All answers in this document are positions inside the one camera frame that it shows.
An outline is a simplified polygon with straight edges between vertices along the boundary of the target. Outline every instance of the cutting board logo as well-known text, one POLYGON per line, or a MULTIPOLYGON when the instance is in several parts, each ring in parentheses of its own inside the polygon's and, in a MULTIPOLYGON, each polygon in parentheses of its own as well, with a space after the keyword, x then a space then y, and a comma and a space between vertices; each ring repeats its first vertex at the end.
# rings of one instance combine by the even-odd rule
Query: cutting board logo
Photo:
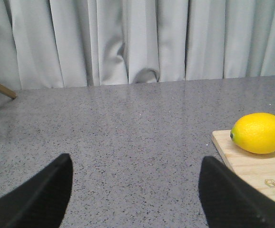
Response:
POLYGON ((265 184, 270 188, 275 188, 275 180, 273 179, 265 179, 265 184))

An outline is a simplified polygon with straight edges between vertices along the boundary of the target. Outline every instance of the table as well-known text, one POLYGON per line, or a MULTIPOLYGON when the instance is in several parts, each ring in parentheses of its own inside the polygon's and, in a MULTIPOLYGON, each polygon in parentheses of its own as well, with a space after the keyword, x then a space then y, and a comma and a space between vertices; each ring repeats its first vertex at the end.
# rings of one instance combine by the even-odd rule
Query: table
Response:
POLYGON ((205 228, 198 177, 214 130, 275 114, 275 76, 0 94, 0 197, 60 153, 74 164, 61 228, 205 228))

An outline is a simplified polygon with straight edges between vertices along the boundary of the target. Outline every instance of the lemon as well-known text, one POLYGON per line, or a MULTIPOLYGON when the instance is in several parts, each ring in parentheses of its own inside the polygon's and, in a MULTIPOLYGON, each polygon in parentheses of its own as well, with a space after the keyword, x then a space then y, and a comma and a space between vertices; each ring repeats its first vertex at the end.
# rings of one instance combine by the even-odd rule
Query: lemon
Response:
POLYGON ((258 154, 275 151, 275 115, 253 113, 241 117, 231 130, 233 142, 242 149, 258 154))

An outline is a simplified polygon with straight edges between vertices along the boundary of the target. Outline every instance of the white curtain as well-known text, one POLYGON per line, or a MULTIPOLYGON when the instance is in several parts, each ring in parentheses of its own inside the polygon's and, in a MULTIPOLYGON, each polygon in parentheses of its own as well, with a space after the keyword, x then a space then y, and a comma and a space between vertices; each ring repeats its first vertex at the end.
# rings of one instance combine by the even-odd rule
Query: white curtain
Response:
POLYGON ((11 89, 275 75, 275 0, 0 0, 11 89))

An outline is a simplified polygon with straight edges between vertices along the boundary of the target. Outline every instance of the gray countertop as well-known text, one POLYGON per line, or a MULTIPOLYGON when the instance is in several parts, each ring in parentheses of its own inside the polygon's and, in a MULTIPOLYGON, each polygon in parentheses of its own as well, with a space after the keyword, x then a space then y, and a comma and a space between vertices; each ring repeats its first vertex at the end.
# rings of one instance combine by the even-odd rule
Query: gray countertop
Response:
POLYGON ((275 76, 0 94, 0 197, 66 152, 61 228, 205 228, 200 165, 220 159, 211 133, 253 112, 275 114, 275 76))

